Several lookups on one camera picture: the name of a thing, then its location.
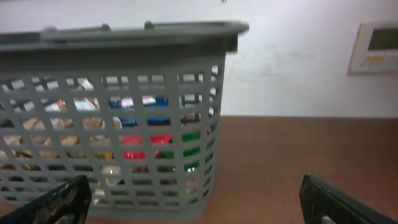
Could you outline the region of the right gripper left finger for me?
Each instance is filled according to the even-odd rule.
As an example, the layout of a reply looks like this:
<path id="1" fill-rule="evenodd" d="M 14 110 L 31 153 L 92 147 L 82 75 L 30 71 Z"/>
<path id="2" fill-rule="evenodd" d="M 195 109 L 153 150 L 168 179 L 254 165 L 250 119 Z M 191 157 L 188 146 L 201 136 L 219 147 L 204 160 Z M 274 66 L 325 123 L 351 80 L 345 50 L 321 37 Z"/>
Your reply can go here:
<path id="1" fill-rule="evenodd" d="M 70 223 L 86 222 L 92 193 L 88 178 L 78 175 L 39 198 L 1 217 L 1 224 L 56 223 L 72 215 Z"/>

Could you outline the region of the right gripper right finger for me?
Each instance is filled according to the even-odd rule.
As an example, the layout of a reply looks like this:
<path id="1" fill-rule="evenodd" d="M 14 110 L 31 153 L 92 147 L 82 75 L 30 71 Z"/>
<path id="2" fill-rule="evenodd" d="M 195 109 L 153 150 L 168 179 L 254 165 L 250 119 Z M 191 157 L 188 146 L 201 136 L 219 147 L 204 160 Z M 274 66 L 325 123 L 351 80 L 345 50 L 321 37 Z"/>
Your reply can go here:
<path id="1" fill-rule="evenodd" d="M 397 224 L 313 175 L 303 177 L 299 199 L 305 224 Z"/>

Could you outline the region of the brown cookie snack bag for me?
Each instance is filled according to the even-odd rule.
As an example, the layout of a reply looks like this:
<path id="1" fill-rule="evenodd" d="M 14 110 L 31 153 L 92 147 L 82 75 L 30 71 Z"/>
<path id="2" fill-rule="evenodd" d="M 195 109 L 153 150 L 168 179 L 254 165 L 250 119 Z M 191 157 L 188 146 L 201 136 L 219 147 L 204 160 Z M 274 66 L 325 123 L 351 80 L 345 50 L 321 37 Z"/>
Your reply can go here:
<path id="1" fill-rule="evenodd" d="M 41 76 L 1 81 L 1 168 L 91 169 L 89 159 L 110 159 L 108 128 L 97 88 L 87 77 Z"/>

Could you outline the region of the red spaghetti pasta packet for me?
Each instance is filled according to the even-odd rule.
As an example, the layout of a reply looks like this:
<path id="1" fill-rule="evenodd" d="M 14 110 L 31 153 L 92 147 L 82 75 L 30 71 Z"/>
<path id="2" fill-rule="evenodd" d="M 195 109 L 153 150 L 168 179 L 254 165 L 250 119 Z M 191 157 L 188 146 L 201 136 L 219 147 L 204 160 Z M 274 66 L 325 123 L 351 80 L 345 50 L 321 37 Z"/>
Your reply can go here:
<path id="1" fill-rule="evenodd" d="M 150 141 L 155 145 L 165 145 L 172 142 L 171 135 L 156 135 L 151 136 Z M 140 136 L 125 136 L 121 140 L 123 146 L 140 146 L 142 145 L 142 138 Z M 155 151 L 154 157 L 156 159 L 173 159 L 174 153 L 172 151 Z M 126 151 L 124 158 L 128 160 L 145 160 L 146 153 L 144 151 Z"/>

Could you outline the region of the multicolour tissue multipack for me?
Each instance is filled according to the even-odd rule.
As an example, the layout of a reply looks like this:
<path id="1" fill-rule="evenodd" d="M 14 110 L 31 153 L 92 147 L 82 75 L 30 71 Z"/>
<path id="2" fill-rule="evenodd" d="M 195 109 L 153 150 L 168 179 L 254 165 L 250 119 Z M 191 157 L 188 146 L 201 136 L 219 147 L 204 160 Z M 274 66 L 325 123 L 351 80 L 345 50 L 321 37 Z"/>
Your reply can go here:
<path id="1" fill-rule="evenodd" d="M 142 103 L 145 108 L 167 108 L 169 106 L 169 101 L 165 96 L 143 96 Z M 112 110 L 134 110 L 134 102 L 131 97 L 125 97 L 120 100 L 110 100 L 109 107 Z M 138 120 L 133 117 L 118 117 L 118 119 L 123 128 L 135 128 L 139 125 Z M 169 125 L 170 118 L 164 116 L 147 118 L 147 124 L 149 126 Z"/>

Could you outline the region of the grey plastic shopping basket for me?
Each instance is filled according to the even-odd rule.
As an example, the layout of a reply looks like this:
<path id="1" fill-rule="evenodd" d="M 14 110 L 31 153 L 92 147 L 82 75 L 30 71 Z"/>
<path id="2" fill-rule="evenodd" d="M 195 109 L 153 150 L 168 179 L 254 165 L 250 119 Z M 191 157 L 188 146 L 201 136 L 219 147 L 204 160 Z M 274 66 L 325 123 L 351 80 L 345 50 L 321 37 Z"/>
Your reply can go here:
<path id="1" fill-rule="evenodd" d="M 1 81 L 53 76 L 87 77 L 105 121 L 136 118 L 138 127 L 108 128 L 110 159 L 89 159 L 91 169 L 43 171 L 1 168 L 1 202 L 27 204 L 78 175 L 88 178 L 91 217 L 193 220 L 207 204 L 215 178 L 220 110 L 227 54 L 249 30 L 239 21 L 153 23 L 141 29 L 48 27 L 38 32 L 1 35 Z M 167 108 L 145 108 L 143 96 L 165 96 Z M 131 97 L 134 110 L 112 110 L 110 100 Z M 147 118 L 168 117 L 170 124 L 149 126 Z M 183 134 L 200 139 L 183 142 Z M 171 135 L 155 145 L 151 136 Z M 142 145 L 123 146 L 125 136 Z M 184 157 L 183 151 L 200 148 Z M 126 151 L 144 151 L 145 160 L 128 160 Z M 156 159 L 172 151 L 173 159 Z M 193 172 L 184 165 L 197 162 Z"/>

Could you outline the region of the green lid spice jar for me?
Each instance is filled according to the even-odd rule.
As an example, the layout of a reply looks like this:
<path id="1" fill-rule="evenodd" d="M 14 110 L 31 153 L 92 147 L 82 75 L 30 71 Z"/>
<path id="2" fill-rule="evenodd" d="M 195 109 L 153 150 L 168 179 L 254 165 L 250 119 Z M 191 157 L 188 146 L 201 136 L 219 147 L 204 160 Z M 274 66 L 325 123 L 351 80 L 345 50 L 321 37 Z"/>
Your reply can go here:
<path id="1" fill-rule="evenodd" d="M 167 143 L 171 143 L 173 141 L 171 135 L 166 135 L 165 139 L 166 139 Z M 200 133 L 192 133 L 192 134 L 183 134 L 182 135 L 182 141 L 183 142 L 190 142 L 190 141 L 194 141 L 194 140 L 198 140 L 198 139 L 200 139 Z M 192 148 L 192 149 L 187 149 L 187 150 L 183 151 L 183 156 L 184 157 L 192 157 L 192 156 L 196 156 L 197 154 L 199 154 L 199 152 L 200 152 L 200 148 L 199 147 Z M 162 154 L 167 159 L 173 159 L 174 158 L 174 153 L 171 152 L 171 151 L 163 152 Z M 193 164 L 184 165 L 184 169 L 185 169 L 186 172 L 193 172 L 196 167 L 198 167 L 198 163 L 197 162 L 195 162 Z"/>

